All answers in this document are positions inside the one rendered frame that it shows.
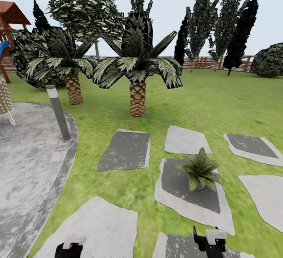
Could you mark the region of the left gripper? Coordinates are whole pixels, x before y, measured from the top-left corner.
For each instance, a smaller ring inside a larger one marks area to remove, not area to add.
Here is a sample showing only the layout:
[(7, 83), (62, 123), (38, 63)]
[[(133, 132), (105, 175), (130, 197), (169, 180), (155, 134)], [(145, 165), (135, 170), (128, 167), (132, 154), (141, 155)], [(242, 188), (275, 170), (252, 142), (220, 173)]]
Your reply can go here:
[(69, 249), (63, 249), (62, 246), (63, 244), (57, 246), (54, 258), (57, 258), (59, 256), (63, 258), (80, 258), (81, 251), (83, 248), (82, 245), (73, 244), (72, 247)]

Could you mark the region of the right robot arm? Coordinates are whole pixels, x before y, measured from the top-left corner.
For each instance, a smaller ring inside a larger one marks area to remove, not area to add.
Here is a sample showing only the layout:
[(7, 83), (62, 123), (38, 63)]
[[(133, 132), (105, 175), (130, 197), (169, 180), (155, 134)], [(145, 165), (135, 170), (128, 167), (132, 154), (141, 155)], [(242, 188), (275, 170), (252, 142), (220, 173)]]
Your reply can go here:
[(226, 252), (225, 239), (228, 232), (223, 229), (206, 229), (206, 236), (198, 236), (194, 232), (194, 241), (198, 243), (200, 251), (206, 251), (208, 258), (224, 258)]

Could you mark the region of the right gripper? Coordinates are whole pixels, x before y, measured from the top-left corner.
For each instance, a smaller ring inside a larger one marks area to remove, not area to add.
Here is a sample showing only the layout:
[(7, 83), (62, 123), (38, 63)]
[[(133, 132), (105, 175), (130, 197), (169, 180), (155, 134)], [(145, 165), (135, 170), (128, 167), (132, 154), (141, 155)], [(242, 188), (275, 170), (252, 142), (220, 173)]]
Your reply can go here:
[(226, 248), (223, 239), (215, 239), (215, 245), (210, 245), (206, 236), (198, 236), (197, 233), (194, 232), (194, 241), (198, 243), (200, 251), (206, 251), (208, 258), (214, 255), (219, 255), (221, 258), (224, 258), (222, 252), (226, 252)]

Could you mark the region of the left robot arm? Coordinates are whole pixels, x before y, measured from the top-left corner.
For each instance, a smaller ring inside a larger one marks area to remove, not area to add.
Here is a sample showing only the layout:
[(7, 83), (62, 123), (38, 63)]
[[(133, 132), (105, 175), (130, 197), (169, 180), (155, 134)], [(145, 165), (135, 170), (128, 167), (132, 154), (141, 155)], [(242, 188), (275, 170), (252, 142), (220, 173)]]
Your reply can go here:
[(54, 258), (80, 258), (83, 246), (74, 243), (84, 243), (84, 235), (67, 235), (64, 244), (57, 246)]

